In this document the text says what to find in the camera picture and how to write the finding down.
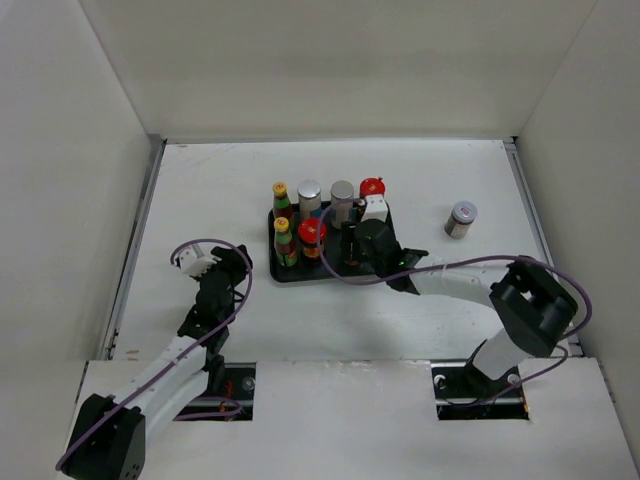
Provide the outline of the red lid sauce jar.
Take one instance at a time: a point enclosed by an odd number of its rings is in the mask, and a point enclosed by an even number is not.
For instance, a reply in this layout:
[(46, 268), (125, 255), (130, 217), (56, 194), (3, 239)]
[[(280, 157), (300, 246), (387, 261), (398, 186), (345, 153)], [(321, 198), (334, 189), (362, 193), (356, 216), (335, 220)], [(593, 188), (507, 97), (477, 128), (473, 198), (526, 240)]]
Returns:
[(359, 185), (359, 198), (365, 199), (371, 195), (385, 196), (386, 186), (382, 177), (368, 177), (363, 179)]
[(320, 253), (324, 252), (327, 227), (318, 217), (309, 217), (298, 226), (298, 238), (302, 257), (306, 262), (319, 263)]

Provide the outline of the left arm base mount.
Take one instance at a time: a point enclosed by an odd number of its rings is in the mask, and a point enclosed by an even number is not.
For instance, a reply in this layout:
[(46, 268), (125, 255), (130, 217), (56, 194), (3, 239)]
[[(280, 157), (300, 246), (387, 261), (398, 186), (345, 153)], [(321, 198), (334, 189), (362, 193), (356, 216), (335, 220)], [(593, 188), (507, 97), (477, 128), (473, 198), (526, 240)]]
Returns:
[(204, 393), (191, 400), (177, 421), (251, 421), (254, 411), (257, 365), (227, 363)]

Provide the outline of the silver lid blue label jar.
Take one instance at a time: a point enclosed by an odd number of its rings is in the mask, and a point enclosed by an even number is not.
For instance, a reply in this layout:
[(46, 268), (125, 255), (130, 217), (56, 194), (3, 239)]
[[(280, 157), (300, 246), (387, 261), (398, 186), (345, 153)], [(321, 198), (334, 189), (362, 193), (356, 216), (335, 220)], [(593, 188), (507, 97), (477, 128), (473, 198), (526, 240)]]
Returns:
[(317, 218), (322, 211), (321, 184), (312, 179), (303, 180), (297, 187), (299, 214), (302, 221)]

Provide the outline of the silver lid white granule jar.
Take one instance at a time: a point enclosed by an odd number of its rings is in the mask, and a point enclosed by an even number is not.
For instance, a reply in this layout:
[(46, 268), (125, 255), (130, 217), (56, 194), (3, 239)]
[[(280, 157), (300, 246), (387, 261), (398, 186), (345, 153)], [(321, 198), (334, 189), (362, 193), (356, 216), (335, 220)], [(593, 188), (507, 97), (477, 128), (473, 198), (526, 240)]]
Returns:
[(330, 213), (331, 224), (340, 230), (342, 224), (351, 220), (354, 200), (354, 187), (346, 180), (338, 180), (333, 183), (330, 190), (332, 211)]

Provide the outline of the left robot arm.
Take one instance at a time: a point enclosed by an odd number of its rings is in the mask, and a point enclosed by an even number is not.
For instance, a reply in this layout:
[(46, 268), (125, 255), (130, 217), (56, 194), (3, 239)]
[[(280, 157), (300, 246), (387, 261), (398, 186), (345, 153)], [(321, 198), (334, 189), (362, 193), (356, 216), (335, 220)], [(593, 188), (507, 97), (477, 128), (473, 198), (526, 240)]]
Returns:
[(137, 479), (152, 438), (198, 396), (214, 398), (224, 387), (220, 353), (229, 326), (248, 295), (253, 262), (244, 245), (214, 240), (200, 256), (199, 240), (177, 247), (172, 265), (199, 285), (176, 335), (148, 367), (116, 392), (94, 393), (77, 412), (68, 446), (55, 468), (71, 479)]

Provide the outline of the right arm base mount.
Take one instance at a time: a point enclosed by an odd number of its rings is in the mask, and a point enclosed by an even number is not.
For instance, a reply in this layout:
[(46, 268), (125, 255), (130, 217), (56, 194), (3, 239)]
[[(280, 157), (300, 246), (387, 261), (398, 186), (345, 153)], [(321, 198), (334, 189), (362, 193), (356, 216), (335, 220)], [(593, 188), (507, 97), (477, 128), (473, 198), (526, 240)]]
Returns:
[(431, 363), (436, 414), (441, 421), (528, 420), (529, 412), (517, 366), (491, 380), (470, 360)]

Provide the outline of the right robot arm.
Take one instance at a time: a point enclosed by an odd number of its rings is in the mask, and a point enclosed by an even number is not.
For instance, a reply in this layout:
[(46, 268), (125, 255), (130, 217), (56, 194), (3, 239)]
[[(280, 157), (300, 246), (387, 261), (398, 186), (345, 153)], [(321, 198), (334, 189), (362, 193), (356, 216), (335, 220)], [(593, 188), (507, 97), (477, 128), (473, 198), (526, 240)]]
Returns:
[(355, 227), (355, 241), (375, 275), (391, 289), (413, 295), (440, 295), (492, 309), (502, 324), (468, 359), (464, 384), (483, 396), (528, 358), (550, 356), (578, 313), (578, 304), (542, 263), (526, 256), (488, 257), (473, 262), (444, 260), (400, 246), (384, 222), (369, 219)]

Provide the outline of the yellow cap sauce bottle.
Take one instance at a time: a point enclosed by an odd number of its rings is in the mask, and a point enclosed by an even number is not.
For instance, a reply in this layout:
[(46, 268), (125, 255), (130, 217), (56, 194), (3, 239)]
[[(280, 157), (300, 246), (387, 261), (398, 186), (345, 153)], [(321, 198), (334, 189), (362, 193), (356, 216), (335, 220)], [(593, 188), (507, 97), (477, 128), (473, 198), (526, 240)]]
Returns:
[(294, 218), (294, 210), (288, 195), (287, 185), (284, 182), (276, 182), (272, 187), (272, 191), (272, 212), (274, 217), (283, 217), (291, 221)]
[(290, 222), (285, 217), (277, 217), (273, 226), (276, 259), (282, 267), (292, 268), (297, 263), (297, 248)]

